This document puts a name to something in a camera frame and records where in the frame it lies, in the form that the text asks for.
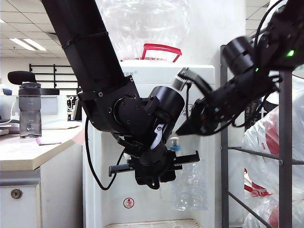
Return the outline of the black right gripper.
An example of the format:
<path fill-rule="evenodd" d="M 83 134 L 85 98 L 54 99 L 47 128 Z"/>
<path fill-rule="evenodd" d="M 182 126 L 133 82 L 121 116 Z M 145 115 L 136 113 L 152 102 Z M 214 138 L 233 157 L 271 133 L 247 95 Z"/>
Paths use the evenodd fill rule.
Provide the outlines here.
<path fill-rule="evenodd" d="M 218 104 L 214 96 L 197 99 L 190 116 L 178 128 L 177 135 L 213 135 L 219 125 Z"/>

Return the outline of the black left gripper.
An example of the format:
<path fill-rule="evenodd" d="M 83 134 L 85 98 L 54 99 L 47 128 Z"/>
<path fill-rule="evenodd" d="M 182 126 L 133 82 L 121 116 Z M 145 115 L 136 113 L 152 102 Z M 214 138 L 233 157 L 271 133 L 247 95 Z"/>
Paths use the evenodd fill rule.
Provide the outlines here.
<path fill-rule="evenodd" d="M 158 185 L 176 179 L 175 171 L 181 170 L 186 163 L 199 162 L 199 152 L 177 156 L 175 151 L 167 150 L 164 156 L 153 164 L 142 164 L 139 159 L 131 158 L 126 164 L 109 167 L 109 176 L 113 174 L 134 171 L 135 180 L 139 185 Z"/>

